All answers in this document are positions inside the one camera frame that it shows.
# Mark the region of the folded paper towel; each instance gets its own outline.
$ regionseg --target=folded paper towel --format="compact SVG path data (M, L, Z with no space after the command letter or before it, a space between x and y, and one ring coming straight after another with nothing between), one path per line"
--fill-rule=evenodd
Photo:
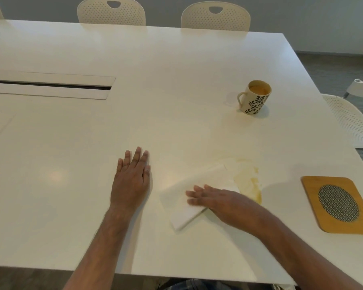
M188 197L185 195L185 191L193 190L194 185L203 186L204 184L239 192L224 165L217 165L165 189L160 193L160 201L176 231L183 228L205 209L203 206L189 205Z

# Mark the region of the person's right hand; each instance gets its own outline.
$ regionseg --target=person's right hand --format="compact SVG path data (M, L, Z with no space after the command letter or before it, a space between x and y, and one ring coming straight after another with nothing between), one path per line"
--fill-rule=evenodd
M205 206L224 223L260 237L273 215L264 207L235 191L220 190L208 185L194 186L186 191L190 205Z

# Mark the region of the metal mesh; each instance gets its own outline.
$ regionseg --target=metal mesh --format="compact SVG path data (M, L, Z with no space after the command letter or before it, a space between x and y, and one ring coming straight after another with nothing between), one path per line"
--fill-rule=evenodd
M318 191L318 199L328 214L340 221L355 221L360 214L356 201L339 186L324 185Z

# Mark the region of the person's left hand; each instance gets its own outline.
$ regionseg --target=person's left hand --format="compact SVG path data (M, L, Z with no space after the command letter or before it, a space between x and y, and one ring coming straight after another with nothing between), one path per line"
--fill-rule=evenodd
M131 152L125 152L125 159L119 158L116 175L111 187L110 208L131 218L145 198L150 184L151 167L147 165L148 151L141 155L138 147L131 161Z

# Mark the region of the gray wall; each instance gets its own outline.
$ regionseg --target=gray wall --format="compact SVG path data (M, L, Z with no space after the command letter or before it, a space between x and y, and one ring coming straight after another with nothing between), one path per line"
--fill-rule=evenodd
M78 22L82 0L0 0L6 19ZM147 25L179 27L199 1L226 1L248 10L250 31L282 32L295 50L363 54L363 0L136 0Z

